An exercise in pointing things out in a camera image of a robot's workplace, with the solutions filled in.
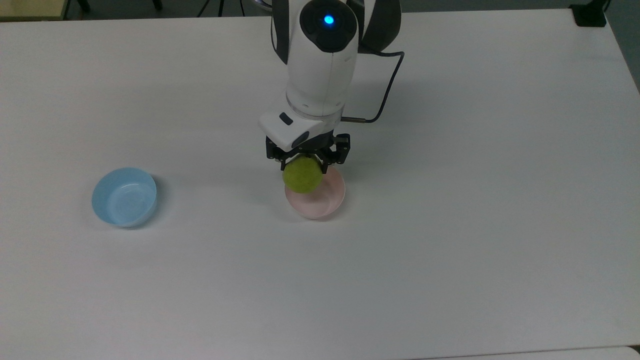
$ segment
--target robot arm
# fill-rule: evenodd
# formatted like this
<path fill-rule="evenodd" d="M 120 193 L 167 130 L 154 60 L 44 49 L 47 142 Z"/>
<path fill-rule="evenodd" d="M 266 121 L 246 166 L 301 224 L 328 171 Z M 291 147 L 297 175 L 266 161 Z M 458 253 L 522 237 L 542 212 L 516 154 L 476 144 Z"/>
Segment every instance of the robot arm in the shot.
<path fill-rule="evenodd" d="M 397 4 L 395 28 L 399 29 L 397 0 L 378 1 Z M 379 26 L 367 26 L 365 20 L 376 18 L 376 7 L 370 7 L 368 16 L 365 10 L 362 1 L 273 1 L 271 36 L 274 50 L 287 64 L 289 81 L 260 117 L 259 125 L 267 136 L 267 157 L 280 161 L 281 169 L 289 158 L 301 152 L 317 155 L 323 172 L 332 163 L 344 162 L 350 137 L 334 137 L 333 130 L 342 118 L 362 34 L 366 37 L 368 31 L 380 30 Z M 397 29 L 384 37 L 373 36 L 378 41 L 372 46 L 386 47 Z"/>

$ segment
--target tennis ball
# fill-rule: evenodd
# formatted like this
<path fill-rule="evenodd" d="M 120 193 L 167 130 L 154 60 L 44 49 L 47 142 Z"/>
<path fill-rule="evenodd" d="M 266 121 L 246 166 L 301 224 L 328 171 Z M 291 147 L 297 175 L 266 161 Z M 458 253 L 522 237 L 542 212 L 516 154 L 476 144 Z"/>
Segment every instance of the tennis ball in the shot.
<path fill-rule="evenodd" d="M 315 156 L 298 156 L 284 168 L 282 180 L 293 192 L 310 193 L 320 185 L 322 170 Z"/>

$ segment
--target table surface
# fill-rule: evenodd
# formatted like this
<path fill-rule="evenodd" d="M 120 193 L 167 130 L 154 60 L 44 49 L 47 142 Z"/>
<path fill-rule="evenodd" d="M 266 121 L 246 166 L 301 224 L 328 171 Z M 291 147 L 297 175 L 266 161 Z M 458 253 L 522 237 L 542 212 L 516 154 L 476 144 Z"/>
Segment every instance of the table surface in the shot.
<path fill-rule="evenodd" d="M 68 0 L 0 0 L 0 21 L 62 20 Z"/>
<path fill-rule="evenodd" d="M 640 360 L 640 354 L 628 347 L 612 347 L 470 356 L 465 360 Z"/>
<path fill-rule="evenodd" d="M 0 24 L 3 359 L 415 359 L 640 343 L 640 96 L 569 10 L 403 14 L 334 217 L 299 217 L 259 115 L 269 19 Z M 358 58 L 373 116 L 395 59 Z M 141 167 L 157 216 L 95 183 Z"/>

